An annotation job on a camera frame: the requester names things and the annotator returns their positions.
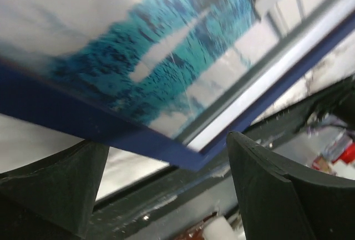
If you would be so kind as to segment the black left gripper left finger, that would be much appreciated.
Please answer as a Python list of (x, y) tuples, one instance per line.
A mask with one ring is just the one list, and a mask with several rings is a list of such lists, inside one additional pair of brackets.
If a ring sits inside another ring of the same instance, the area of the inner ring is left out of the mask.
[(82, 141), (1, 174), (1, 239), (85, 239), (109, 148)]

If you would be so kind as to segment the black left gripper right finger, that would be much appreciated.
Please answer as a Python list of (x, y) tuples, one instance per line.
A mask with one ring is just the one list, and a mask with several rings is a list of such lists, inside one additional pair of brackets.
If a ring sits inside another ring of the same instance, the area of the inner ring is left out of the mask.
[(247, 239), (353, 239), (354, 181), (294, 162), (239, 132), (226, 138)]

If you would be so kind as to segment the photo print with balloons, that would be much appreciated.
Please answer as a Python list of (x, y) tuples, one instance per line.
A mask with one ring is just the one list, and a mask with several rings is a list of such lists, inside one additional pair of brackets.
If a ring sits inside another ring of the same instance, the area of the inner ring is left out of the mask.
[(41, 85), (1, 140), (43, 149), (87, 138), (60, 96), (199, 151), (354, 8), (354, 0), (1, 0), (8, 71)]

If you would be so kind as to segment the blue wooden picture frame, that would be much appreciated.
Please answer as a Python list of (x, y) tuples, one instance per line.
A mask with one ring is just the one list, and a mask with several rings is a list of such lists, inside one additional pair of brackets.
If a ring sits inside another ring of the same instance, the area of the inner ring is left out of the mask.
[(63, 94), (5, 65), (1, 66), (1, 113), (196, 171), (223, 149), (228, 130), (245, 130), (353, 30), (354, 14), (350, 14), (245, 111), (238, 114), (233, 110), (225, 128), (199, 153), (147, 127), (135, 125)]

